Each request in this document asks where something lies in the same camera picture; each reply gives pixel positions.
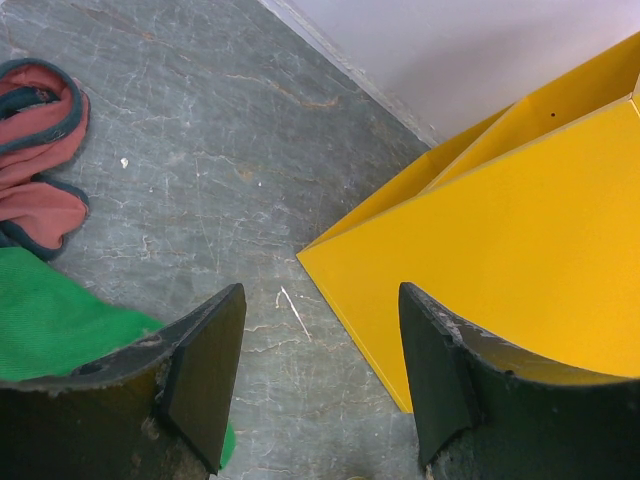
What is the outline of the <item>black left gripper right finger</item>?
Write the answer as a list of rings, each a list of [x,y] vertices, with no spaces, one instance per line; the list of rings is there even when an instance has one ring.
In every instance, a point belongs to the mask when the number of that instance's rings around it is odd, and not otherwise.
[[[639,383],[518,347],[403,283],[423,468],[462,479],[635,479]]]

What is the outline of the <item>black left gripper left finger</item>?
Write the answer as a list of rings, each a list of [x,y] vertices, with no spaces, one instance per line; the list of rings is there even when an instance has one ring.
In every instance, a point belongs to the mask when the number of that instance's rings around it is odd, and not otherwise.
[[[246,316],[241,284],[131,345],[1,385],[5,479],[206,479],[222,453]]]

